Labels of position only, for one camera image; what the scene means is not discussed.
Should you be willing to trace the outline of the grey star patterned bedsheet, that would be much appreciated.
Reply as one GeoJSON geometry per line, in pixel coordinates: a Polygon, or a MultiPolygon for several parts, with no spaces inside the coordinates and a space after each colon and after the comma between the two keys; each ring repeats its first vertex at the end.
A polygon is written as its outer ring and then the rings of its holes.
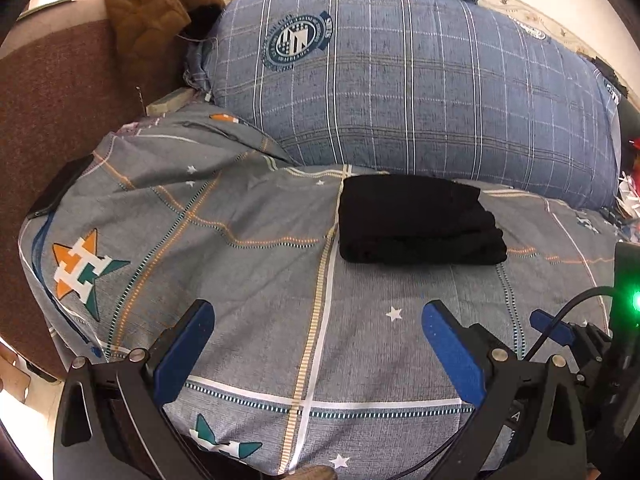
{"type": "Polygon", "coordinates": [[[167,413],[207,451],[266,474],[421,479],[469,418],[423,335],[442,300],[518,356],[529,315],[613,281],[620,233],[595,211],[480,186],[508,258],[495,266],[351,264],[338,202],[354,165],[299,167],[265,133],[194,102],[108,134],[18,251],[48,325],[104,363],[149,347],[193,301],[213,335],[167,413]]]}

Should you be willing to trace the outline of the black pants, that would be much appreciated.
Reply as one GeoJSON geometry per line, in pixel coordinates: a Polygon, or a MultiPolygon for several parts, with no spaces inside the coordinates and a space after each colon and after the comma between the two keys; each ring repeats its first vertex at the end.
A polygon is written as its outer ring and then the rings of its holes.
{"type": "Polygon", "coordinates": [[[340,254],[386,266],[506,261],[495,216],[475,186],[431,177],[366,174],[344,181],[338,205],[340,254]]]}

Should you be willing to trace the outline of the red items pile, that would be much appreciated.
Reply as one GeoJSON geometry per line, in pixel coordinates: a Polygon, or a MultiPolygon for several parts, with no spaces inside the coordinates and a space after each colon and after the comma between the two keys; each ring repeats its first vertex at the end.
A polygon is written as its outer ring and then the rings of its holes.
{"type": "Polygon", "coordinates": [[[624,237],[639,243],[639,138],[623,142],[622,172],[616,197],[624,237]]]}

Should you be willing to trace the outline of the brown wooden headboard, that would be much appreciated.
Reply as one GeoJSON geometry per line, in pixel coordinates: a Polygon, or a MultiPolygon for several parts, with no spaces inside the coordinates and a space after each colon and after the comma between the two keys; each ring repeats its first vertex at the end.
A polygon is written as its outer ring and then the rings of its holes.
{"type": "Polygon", "coordinates": [[[181,86],[185,50],[174,39],[142,67],[122,66],[104,0],[32,12],[1,46],[1,336],[55,378],[64,366],[27,284],[18,232],[66,162],[181,86]]]}

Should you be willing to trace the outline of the blue plaid pillow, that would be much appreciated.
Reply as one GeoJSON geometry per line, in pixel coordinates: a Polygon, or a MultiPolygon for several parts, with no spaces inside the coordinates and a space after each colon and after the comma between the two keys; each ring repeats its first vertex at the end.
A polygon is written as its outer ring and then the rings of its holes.
{"type": "Polygon", "coordinates": [[[513,18],[461,0],[233,0],[186,80],[302,165],[504,184],[612,205],[617,90],[513,18]]]}

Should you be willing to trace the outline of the brown quilted jacket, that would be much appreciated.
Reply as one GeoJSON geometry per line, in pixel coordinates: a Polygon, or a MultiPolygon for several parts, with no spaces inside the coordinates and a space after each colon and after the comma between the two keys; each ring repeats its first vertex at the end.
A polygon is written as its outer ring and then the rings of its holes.
{"type": "Polygon", "coordinates": [[[104,0],[122,71],[138,76],[178,37],[202,40],[226,7],[224,0],[104,0]]]}

